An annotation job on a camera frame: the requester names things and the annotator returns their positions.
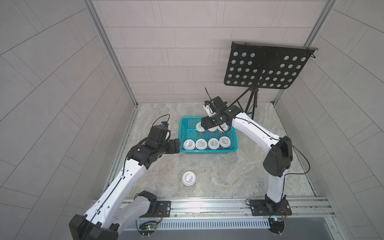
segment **tiled wall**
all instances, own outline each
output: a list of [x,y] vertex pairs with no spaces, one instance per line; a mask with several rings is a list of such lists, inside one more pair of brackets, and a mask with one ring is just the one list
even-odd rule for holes
[[384,1],[339,0],[277,104],[350,239],[384,239]]
[[[139,102],[235,100],[223,78],[232,41],[302,46],[325,1],[93,1]],[[277,89],[260,89],[259,102]]]
[[0,1],[0,239],[69,239],[133,106],[83,1]]

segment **metal corner post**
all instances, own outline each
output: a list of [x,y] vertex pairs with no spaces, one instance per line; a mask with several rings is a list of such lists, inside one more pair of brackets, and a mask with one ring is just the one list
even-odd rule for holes
[[115,52],[113,51],[113,48],[112,48],[112,45],[107,37],[107,34],[106,32],[104,31],[104,28],[103,28],[103,25],[101,24],[101,21],[99,19],[99,16],[97,15],[96,13],[96,10],[94,8],[94,5],[93,5],[93,2],[92,0],[83,0],[84,1],[84,6],[85,8],[87,9],[88,13],[89,13],[89,16],[91,17],[91,20],[101,38],[101,41],[102,43],[104,44],[106,50],[107,50],[107,53],[108,55],[111,57],[111,61],[112,61],[112,64],[117,72],[117,74],[119,75],[121,81],[123,82],[125,88],[128,90],[128,93],[132,99],[132,102],[133,104],[135,105],[135,108],[137,107],[137,101],[136,101],[136,98],[131,90],[131,88],[129,87],[129,84],[128,84],[128,81],[127,81],[127,78],[125,77],[124,75],[124,72],[120,66],[120,63],[116,57],[116,54]]
[[[304,43],[304,47],[310,47],[312,46],[314,40],[316,39],[317,35],[319,34],[321,28],[323,27],[325,21],[329,17],[333,6],[336,4],[337,0],[327,0],[325,3],[325,6],[323,7],[323,10],[321,11],[318,19],[316,20],[316,23],[314,24],[310,34],[308,35],[307,40]],[[280,101],[281,97],[283,96],[283,93],[286,91],[286,89],[280,90],[275,100],[273,101],[273,105],[276,106],[277,103]]]

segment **cup lid with label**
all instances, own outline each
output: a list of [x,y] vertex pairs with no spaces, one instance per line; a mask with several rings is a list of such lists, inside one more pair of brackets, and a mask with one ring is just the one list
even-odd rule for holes
[[195,142],[191,139],[187,139],[183,146],[185,150],[193,150],[195,148]]
[[214,132],[214,131],[216,131],[216,129],[217,129],[217,126],[216,126],[216,127],[208,128],[208,131],[210,131],[210,132]]
[[219,131],[221,131],[221,129],[223,129],[224,131],[228,131],[228,125],[226,123],[223,123],[220,125],[221,128],[217,128]]
[[196,148],[198,150],[205,150],[207,146],[208,146],[207,141],[202,138],[196,141]]
[[198,122],[196,124],[196,130],[199,131],[199,132],[204,132],[205,129],[201,126],[201,122]]
[[219,142],[222,147],[231,146],[231,140],[229,139],[229,137],[221,137]]
[[212,150],[215,150],[215,149],[218,149],[220,144],[218,142],[218,140],[216,138],[211,138],[209,141],[208,141],[208,146],[210,149]]

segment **tripod stand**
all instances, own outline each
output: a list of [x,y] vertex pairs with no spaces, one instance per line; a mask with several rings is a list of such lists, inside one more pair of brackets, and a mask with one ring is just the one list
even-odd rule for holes
[[[247,107],[244,110],[242,108],[241,104],[239,103],[239,99],[242,98],[248,91],[251,91],[251,96],[249,97],[249,100],[248,100],[248,103],[247,103]],[[229,105],[229,107],[234,105],[235,103],[239,104],[239,107],[241,108],[241,110],[243,110],[247,114],[252,114],[252,120],[253,120],[253,117],[255,116],[255,108],[257,107],[257,92],[258,91],[259,91],[258,87],[249,87],[235,101],[233,101],[233,103],[231,103],[231,105]],[[252,112],[248,112],[248,110],[250,109],[252,98],[253,98]]]

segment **music stand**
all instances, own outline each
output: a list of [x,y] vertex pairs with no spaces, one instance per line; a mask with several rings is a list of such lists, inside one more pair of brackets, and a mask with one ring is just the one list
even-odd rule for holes
[[[255,116],[259,88],[287,89],[318,48],[233,41],[224,84],[247,87],[233,103]],[[245,110],[239,99],[251,91]],[[253,99],[252,112],[248,112]]]

